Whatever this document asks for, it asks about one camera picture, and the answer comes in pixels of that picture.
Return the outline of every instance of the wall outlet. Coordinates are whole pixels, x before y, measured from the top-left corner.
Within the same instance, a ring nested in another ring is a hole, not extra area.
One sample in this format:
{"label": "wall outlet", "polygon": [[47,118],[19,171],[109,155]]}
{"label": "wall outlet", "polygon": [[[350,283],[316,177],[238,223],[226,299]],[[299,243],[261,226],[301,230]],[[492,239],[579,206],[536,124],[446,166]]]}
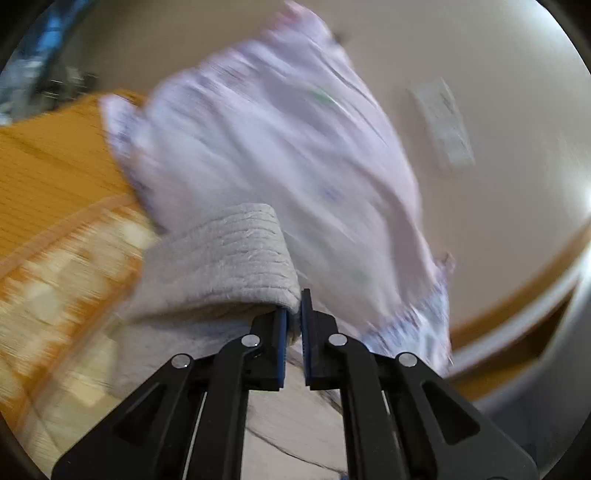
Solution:
{"label": "wall outlet", "polygon": [[410,91],[427,123],[439,166],[449,171],[474,165],[464,121],[445,81],[436,78]]}

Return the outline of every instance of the gray towel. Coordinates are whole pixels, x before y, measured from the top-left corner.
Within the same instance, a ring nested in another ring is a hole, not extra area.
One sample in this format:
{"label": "gray towel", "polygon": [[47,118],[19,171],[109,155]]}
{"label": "gray towel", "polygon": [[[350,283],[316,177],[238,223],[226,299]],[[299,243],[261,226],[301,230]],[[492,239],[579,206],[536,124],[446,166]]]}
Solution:
{"label": "gray towel", "polygon": [[297,314],[300,286],[270,206],[231,207],[165,237],[120,314],[113,393],[128,395],[176,353],[216,353],[275,306]]}

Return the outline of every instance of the cloth fabric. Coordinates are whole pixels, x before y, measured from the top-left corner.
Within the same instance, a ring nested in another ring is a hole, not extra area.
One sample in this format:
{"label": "cloth fabric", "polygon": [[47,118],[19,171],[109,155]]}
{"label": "cloth fabric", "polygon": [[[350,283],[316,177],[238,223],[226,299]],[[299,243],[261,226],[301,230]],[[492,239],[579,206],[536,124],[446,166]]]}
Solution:
{"label": "cloth fabric", "polygon": [[257,312],[285,307],[301,290],[273,208],[244,204],[173,233],[145,254],[144,273],[121,316],[113,377],[127,395],[177,353],[211,355],[249,330]]}
{"label": "cloth fabric", "polygon": [[117,96],[102,106],[116,157],[165,231],[269,204],[315,308],[379,353],[422,352],[445,370],[448,269],[421,233],[417,182],[319,17],[289,2],[259,38],[163,81],[142,109]]}
{"label": "cloth fabric", "polygon": [[105,144],[97,98],[0,129],[0,411],[19,440],[156,238]]}

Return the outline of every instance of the beige wall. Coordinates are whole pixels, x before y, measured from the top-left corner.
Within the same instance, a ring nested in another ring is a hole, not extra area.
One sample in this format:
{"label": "beige wall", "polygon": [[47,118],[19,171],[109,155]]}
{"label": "beige wall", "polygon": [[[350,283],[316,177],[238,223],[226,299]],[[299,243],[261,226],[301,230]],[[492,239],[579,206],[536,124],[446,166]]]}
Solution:
{"label": "beige wall", "polygon": [[[591,76],[535,0],[309,0],[343,31],[358,73],[415,168],[424,229],[451,252],[452,323],[531,278],[591,205]],[[264,25],[274,0],[102,0],[85,39],[103,86],[148,92],[159,79]],[[442,174],[407,87],[442,76],[476,165]]]}

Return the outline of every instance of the light switch plate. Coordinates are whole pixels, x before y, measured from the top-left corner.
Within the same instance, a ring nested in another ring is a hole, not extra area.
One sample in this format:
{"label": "light switch plate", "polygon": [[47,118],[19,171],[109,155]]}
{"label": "light switch plate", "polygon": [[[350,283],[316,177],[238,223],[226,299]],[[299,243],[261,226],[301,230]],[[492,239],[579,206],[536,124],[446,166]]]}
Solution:
{"label": "light switch plate", "polygon": [[474,165],[464,120],[447,83],[439,77],[410,91],[427,123],[439,166],[449,171]]}

